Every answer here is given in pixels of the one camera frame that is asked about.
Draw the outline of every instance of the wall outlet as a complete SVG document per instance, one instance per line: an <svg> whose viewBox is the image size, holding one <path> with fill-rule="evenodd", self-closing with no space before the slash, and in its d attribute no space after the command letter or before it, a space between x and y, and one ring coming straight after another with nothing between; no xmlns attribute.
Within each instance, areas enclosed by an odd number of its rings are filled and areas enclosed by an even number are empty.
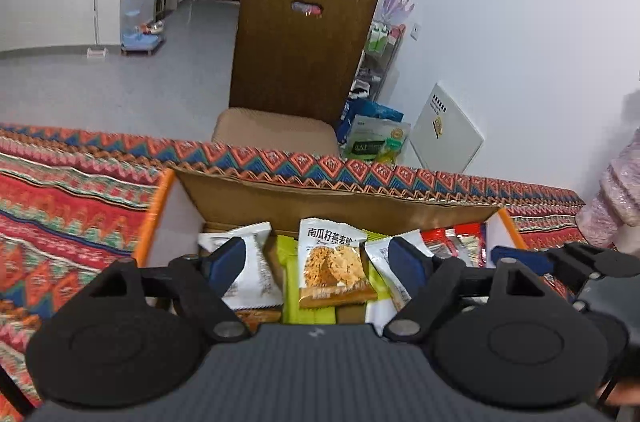
<svg viewBox="0 0 640 422"><path fill-rule="evenodd" d="M418 37L420 36L420 30L422 29L422 27L420 26L420 24L414 24L414 28L412 28L411 30L411 37L414 38L414 40L418 40Z"/></svg>

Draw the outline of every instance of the open cardboard box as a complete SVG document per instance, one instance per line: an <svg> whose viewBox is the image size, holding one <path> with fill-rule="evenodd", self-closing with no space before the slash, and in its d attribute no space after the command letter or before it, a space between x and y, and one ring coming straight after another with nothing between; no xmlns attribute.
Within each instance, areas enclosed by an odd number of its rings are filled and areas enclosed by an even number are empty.
<svg viewBox="0 0 640 422"><path fill-rule="evenodd" d="M487 247L526 249L510 216L499 206L436 205L386 195L293 188L166 170L134 257L140 267L161 267L178 256L197 253L201 232L228 231L268 221L273 232L264 253L282 287L276 235L297 238L300 220L309 217L345 222L389 236L414 229L486 222ZM364 322L364 305L339 307L337 318L340 323Z"/></svg>

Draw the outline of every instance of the red snack wrapper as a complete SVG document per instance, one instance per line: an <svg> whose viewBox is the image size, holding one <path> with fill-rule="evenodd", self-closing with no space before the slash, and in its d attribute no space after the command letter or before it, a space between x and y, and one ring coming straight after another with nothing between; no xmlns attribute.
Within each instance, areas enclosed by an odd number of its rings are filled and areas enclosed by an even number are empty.
<svg viewBox="0 0 640 422"><path fill-rule="evenodd" d="M444 228L432 229L431 231L422 231L422 241L434 255L441 258L450 258L457 256L458 250L455 245L447 238Z"/></svg>
<svg viewBox="0 0 640 422"><path fill-rule="evenodd" d="M465 246L474 267L486 264L486 237L482 224L460 224L455 226L456 236Z"/></svg>

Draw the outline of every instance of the beige cushion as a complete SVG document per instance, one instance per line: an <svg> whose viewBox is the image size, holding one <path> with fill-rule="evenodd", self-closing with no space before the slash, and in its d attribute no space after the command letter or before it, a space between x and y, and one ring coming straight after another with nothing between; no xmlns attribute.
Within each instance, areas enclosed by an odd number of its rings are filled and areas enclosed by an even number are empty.
<svg viewBox="0 0 640 422"><path fill-rule="evenodd" d="M316 119L229 108L220 113L211 141L232 146L340 156L334 129Z"/></svg>

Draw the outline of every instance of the patterned blanket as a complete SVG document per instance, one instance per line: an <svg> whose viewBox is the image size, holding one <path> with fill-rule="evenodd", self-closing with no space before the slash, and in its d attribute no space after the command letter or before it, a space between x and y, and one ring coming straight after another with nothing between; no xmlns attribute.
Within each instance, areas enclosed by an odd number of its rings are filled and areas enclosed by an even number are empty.
<svg viewBox="0 0 640 422"><path fill-rule="evenodd" d="M283 153L77 129L0 124L0 364L34 402L29 337L135 247L164 167L430 203L504 205L532 249L582 241L572 191ZM17 420L0 398L0 421Z"/></svg>

